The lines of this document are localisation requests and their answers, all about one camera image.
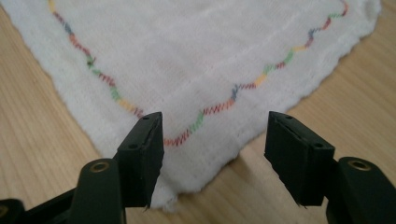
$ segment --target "white fabric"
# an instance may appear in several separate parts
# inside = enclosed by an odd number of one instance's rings
[[[181,146],[165,147],[152,206],[199,191],[266,128],[269,110],[285,112],[318,87],[360,37],[370,34],[379,0],[347,0],[345,17],[314,33],[312,45],[268,72],[254,90],[239,90],[230,108],[204,116]],[[73,47],[47,1],[0,0],[26,45],[47,71],[78,124],[112,157],[138,118],[111,97]],[[226,102],[235,84],[251,83],[266,65],[303,46],[312,28],[345,9],[339,0],[69,0],[54,2],[94,66],[120,95],[163,112],[165,138],[191,128],[204,108]]]

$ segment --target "black plastic part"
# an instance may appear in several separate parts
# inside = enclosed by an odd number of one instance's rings
[[[264,156],[298,204],[322,204],[334,151],[292,116],[269,113]]]
[[[344,157],[337,175],[349,223],[396,223],[396,189],[376,165]]]
[[[125,207],[150,207],[163,166],[163,115],[146,115],[128,133],[114,159],[119,163]]]
[[[79,175],[68,224],[126,223],[119,166],[112,159],[86,164]]]
[[[69,217],[70,206],[72,204],[74,189],[40,204],[26,212],[23,223],[66,223]]]
[[[14,224],[21,220],[24,214],[23,203],[16,199],[0,201],[0,224]]]
[[[333,161],[326,181],[325,196],[329,200],[326,208],[326,217],[329,224],[353,223],[347,211],[347,204],[340,190],[338,162]]]

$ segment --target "wooden surface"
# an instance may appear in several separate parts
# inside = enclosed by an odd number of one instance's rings
[[[373,34],[289,114],[336,146],[336,159],[372,161],[396,185],[396,2],[382,5]],[[200,193],[181,195],[176,213],[128,209],[128,222],[326,223],[325,204],[294,203],[262,155],[264,142],[263,134],[248,144]],[[0,7],[0,198],[32,208],[73,188],[97,158]]]

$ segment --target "colorful stitch line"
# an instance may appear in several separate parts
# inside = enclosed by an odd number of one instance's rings
[[[204,118],[206,116],[216,115],[216,114],[220,113],[221,111],[230,109],[234,105],[237,95],[240,91],[257,89],[264,82],[264,80],[266,79],[268,74],[270,74],[271,72],[273,72],[275,70],[282,69],[286,65],[288,65],[294,58],[294,55],[296,52],[309,49],[309,47],[314,42],[314,34],[315,33],[326,30],[332,23],[332,19],[342,18],[342,17],[345,17],[345,15],[347,14],[347,12],[348,12],[347,2],[345,0],[340,0],[340,1],[344,5],[343,12],[342,13],[332,13],[332,14],[328,15],[327,20],[324,22],[324,24],[321,27],[310,29],[308,31],[308,40],[306,41],[306,43],[304,45],[291,48],[289,53],[285,57],[285,59],[283,59],[281,62],[276,63],[276,64],[265,65],[262,70],[262,73],[253,82],[247,83],[247,84],[235,84],[232,88],[232,94],[229,99],[227,99],[223,103],[208,106],[208,107],[205,107],[204,109],[200,110],[198,113],[197,119],[193,124],[191,124],[183,133],[179,134],[176,138],[164,138],[163,144],[168,147],[181,146],[184,142],[187,141],[187,139],[192,134],[197,132],[203,126]],[[49,0],[48,2],[49,2],[50,12],[55,16],[55,18],[58,20],[58,22],[64,27],[64,30],[68,33],[69,40],[72,43],[72,45],[76,49],[79,49],[80,51],[82,51],[85,54],[86,60],[87,60],[87,66],[88,66],[89,70],[108,85],[108,87],[110,89],[111,98],[117,104],[119,104],[121,107],[126,109],[127,111],[133,113],[138,118],[142,118],[144,116],[143,109],[126,101],[120,95],[120,92],[116,86],[116,82],[115,82],[114,78],[109,75],[105,75],[104,73],[102,73],[101,70],[97,69],[94,66],[95,57],[92,57],[92,55],[90,54],[90,51],[87,48],[83,47],[78,42],[75,34],[73,33],[72,29],[70,28],[70,25],[55,10],[55,5],[54,5],[53,0]]]

